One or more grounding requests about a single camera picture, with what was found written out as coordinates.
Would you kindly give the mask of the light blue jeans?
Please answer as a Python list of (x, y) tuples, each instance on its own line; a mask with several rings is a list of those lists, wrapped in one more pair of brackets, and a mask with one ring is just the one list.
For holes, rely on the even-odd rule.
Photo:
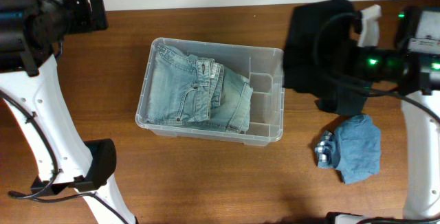
[(145, 121), (163, 126), (244, 133), (250, 126), (250, 80), (213, 58), (160, 44)]

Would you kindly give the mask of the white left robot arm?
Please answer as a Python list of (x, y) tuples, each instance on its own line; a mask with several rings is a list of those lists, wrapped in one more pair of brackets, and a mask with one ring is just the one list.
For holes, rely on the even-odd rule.
[(135, 223), (118, 189), (110, 139), (84, 141), (58, 80), (64, 37), (105, 30), (103, 0), (1, 0), (1, 98), (36, 160), (38, 176), (17, 200), (56, 203), (73, 188), (99, 223)]

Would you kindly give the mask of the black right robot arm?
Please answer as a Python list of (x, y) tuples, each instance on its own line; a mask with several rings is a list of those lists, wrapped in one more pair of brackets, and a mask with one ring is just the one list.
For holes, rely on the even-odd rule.
[(356, 46), (339, 56), (340, 73), (395, 90), (378, 95), (401, 100), (408, 138), (408, 193), (400, 223), (439, 222), (439, 9), (408, 6), (398, 15), (393, 49), (380, 49), (379, 5), (354, 12)]

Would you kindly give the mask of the black garment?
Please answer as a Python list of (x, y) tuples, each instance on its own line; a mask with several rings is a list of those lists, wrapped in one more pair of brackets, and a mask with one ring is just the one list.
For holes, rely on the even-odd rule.
[(318, 99), (316, 106), (326, 113), (355, 116), (362, 113), (367, 97), (349, 89), (336, 89)]
[(354, 83), (349, 71), (357, 43), (350, 38), (350, 29), (356, 13), (349, 0), (327, 0), (293, 9), (283, 56), (285, 88), (321, 98), (344, 89), (329, 77)]

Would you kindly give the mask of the blue cloth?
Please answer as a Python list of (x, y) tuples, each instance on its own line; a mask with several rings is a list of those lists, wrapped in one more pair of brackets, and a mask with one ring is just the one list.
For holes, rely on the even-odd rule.
[(381, 131), (369, 115), (343, 121), (335, 131), (325, 131), (314, 148), (317, 166), (340, 172), (349, 185), (380, 172)]

